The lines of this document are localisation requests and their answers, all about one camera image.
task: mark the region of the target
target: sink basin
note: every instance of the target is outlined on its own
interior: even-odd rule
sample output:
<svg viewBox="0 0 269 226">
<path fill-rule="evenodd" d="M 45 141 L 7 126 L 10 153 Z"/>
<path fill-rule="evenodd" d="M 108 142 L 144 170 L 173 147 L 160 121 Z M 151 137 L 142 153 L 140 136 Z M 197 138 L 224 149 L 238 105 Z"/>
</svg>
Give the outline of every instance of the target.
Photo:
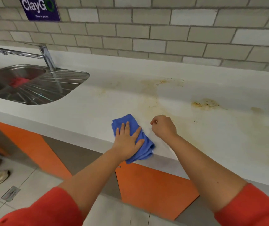
<svg viewBox="0 0 269 226">
<path fill-rule="evenodd" d="M 89 73 L 47 67 L 15 65 L 0 69 L 0 98 L 26 105 L 42 105 L 56 101 L 89 78 Z M 13 84 L 17 79 L 27 82 Z"/>
</svg>

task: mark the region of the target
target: red sleeve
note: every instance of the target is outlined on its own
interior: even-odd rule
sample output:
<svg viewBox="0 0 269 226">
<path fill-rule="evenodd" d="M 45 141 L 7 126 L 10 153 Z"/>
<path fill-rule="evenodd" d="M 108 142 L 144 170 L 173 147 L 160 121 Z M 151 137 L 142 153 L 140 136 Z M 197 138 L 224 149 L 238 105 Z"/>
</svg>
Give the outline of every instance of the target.
<svg viewBox="0 0 269 226">
<path fill-rule="evenodd" d="M 55 187 L 29 208 L 5 215 L 0 219 L 0 226 L 81 226 L 83 221 L 72 197 Z"/>
<path fill-rule="evenodd" d="M 249 183 L 227 206 L 215 213 L 215 219 L 222 226 L 267 226 L 269 197 Z"/>
</svg>

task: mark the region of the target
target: tap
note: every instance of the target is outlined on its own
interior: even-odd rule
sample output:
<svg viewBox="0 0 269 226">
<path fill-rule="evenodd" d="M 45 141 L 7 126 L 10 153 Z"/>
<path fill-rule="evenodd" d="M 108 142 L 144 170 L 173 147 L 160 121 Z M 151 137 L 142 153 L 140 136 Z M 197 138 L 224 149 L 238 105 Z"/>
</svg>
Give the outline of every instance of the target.
<svg viewBox="0 0 269 226">
<path fill-rule="evenodd" d="M 57 67 L 55 66 L 55 64 L 52 60 L 51 54 L 50 54 L 47 46 L 46 45 L 37 45 L 37 46 L 38 46 L 40 52 L 42 53 L 41 55 L 23 52 L 23 51 L 9 50 L 9 49 L 4 49 L 4 48 L 0 48 L 0 52 L 3 55 L 14 54 L 14 55 L 25 56 L 25 57 L 30 57 L 30 58 L 44 59 L 50 72 L 55 72 L 57 70 Z"/>
</svg>

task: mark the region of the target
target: fist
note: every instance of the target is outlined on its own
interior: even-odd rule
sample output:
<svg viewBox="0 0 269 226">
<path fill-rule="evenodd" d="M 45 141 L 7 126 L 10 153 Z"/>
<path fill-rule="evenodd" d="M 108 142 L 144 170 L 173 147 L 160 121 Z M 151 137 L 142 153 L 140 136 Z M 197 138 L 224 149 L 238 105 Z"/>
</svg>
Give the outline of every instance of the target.
<svg viewBox="0 0 269 226">
<path fill-rule="evenodd" d="M 176 127 L 170 117 L 159 115 L 150 122 L 152 131 L 166 142 L 170 137 L 177 135 Z"/>
</svg>

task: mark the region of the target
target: microfiber towel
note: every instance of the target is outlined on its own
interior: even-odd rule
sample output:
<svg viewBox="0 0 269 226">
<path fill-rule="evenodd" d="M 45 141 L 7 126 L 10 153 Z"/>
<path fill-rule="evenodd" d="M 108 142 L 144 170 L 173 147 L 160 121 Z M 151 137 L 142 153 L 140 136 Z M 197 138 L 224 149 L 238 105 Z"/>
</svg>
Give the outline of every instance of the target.
<svg viewBox="0 0 269 226">
<path fill-rule="evenodd" d="M 130 125 L 130 135 L 132 136 L 133 133 L 135 133 L 139 125 L 136 122 L 135 118 L 131 114 L 128 114 L 124 117 L 112 120 L 112 129 L 114 131 L 114 136 L 115 136 L 116 129 L 117 128 L 120 129 L 122 123 L 126 124 L 127 121 L 129 121 L 129 125 Z M 132 157 L 126 160 L 127 164 L 132 163 L 136 160 L 147 159 L 153 155 L 152 149 L 154 149 L 155 145 L 151 140 L 149 140 L 149 138 L 145 135 L 145 133 L 142 130 L 139 134 L 139 137 L 136 139 L 136 143 L 141 139 L 145 140 L 144 144 Z"/>
</svg>

